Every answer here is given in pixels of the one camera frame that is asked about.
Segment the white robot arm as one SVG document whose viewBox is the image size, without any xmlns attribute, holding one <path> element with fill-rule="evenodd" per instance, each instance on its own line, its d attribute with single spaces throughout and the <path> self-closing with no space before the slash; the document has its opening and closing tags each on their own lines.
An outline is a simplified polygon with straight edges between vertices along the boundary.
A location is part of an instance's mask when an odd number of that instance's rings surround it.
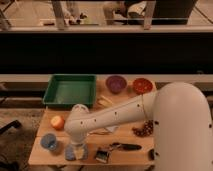
<svg viewBox="0 0 213 171">
<path fill-rule="evenodd" d="M 92 130 L 144 119 L 154 121 L 156 171 L 213 171 L 211 111 L 201 90 L 189 83 L 169 83 L 94 113 L 75 105 L 64 129 L 77 146 Z"/>
</svg>

